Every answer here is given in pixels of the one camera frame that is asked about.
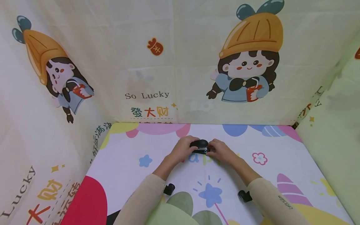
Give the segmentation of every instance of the orange knit hat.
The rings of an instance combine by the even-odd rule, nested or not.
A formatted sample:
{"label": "orange knit hat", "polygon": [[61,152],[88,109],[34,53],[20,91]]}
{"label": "orange knit hat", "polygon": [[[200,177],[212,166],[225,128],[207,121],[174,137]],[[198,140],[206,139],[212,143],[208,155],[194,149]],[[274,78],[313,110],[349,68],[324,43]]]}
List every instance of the orange knit hat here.
{"label": "orange knit hat", "polygon": [[243,51],[278,52],[283,44],[283,26],[271,13],[254,14],[241,21],[229,34],[220,59]]}
{"label": "orange knit hat", "polygon": [[24,30],[24,41],[30,63],[34,68],[40,83],[46,85],[46,63],[56,57],[68,57],[64,49],[49,36],[33,31]]}

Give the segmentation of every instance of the pink flower illustration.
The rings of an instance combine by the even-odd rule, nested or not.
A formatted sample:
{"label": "pink flower illustration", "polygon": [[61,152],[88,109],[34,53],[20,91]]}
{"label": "pink flower illustration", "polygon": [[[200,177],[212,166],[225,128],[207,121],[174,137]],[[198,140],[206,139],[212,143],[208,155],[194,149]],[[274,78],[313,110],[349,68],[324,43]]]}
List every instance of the pink flower illustration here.
{"label": "pink flower illustration", "polygon": [[260,152],[260,153],[253,153],[252,154],[253,160],[255,163],[260,164],[260,165],[265,165],[267,163],[267,158],[265,157],[264,153]]}

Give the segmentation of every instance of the cartoon girl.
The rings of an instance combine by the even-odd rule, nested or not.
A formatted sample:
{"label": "cartoon girl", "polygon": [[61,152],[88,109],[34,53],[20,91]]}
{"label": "cartoon girl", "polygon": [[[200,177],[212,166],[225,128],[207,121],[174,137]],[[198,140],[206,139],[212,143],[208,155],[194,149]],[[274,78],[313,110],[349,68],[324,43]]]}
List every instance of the cartoon girl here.
{"label": "cartoon girl", "polygon": [[255,13],[248,4],[241,5],[237,17],[242,20],[229,34],[219,54],[220,60],[209,99],[224,92],[222,101],[253,102],[275,88],[275,69],[283,44],[283,27],[276,16],[283,0],[269,0]]}
{"label": "cartoon girl", "polygon": [[21,31],[14,28],[14,38],[26,45],[40,83],[57,99],[57,107],[63,107],[68,123],[73,123],[70,109],[76,114],[80,104],[94,95],[93,88],[54,39],[30,30],[31,22],[24,16],[18,16],[17,21]]}

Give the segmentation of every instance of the black bow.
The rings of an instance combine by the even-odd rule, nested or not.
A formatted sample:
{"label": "black bow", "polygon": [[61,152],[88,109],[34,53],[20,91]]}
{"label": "black bow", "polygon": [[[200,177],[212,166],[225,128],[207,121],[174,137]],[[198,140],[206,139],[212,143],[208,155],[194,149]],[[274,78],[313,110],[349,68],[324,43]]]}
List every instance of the black bow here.
{"label": "black bow", "polygon": [[247,80],[241,79],[241,78],[235,78],[230,82],[229,89],[230,91],[237,91],[242,87],[252,87],[256,86],[260,81],[259,77],[252,77]]}

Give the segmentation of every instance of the hand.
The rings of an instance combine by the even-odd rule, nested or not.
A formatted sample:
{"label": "hand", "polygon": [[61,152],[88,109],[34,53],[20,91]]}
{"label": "hand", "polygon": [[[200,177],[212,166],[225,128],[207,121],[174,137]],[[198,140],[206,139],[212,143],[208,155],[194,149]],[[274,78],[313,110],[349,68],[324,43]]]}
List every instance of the hand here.
{"label": "hand", "polygon": [[206,155],[226,164],[231,164],[235,159],[239,158],[224,142],[218,139],[209,142],[209,147],[215,149],[215,151],[208,152]]}
{"label": "hand", "polygon": [[256,89],[256,90],[254,90],[253,93],[250,94],[250,99],[251,99],[251,100],[256,100],[256,99],[257,99],[256,94],[257,94],[258,91],[259,91],[259,90]]}
{"label": "hand", "polygon": [[180,138],[174,149],[168,155],[168,160],[178,164],[183,159],[186,159],[194,150],[198,149],[196,146],[190,147],[190,143],[198,140],[200,139],[191,135]]}
{"label": "hand", "polygon": [[71,114],[66,116],[66,120],[68,123],[74,123],[74,117]]}
{"label": "hand", "polygon": [[206,94],[206,96],[209,96],[209,99],[214,99],[214,98],[216,98],[217,93],[214,92],[213,90],[211,90]]}
{"label": "hand", "polygon": [[216,80],[216,78],[217,78],[218,75],[219,75],[219,72],[217,71],[217,69],[215,69],[215,71],[213,71],[213,72],[210,74],[210,79]]}
{"label": "hand", "polygon": [[89,97],[90,94],[86,92],[85,88],[80,88],[80,94],[82,94],[84,97]]}

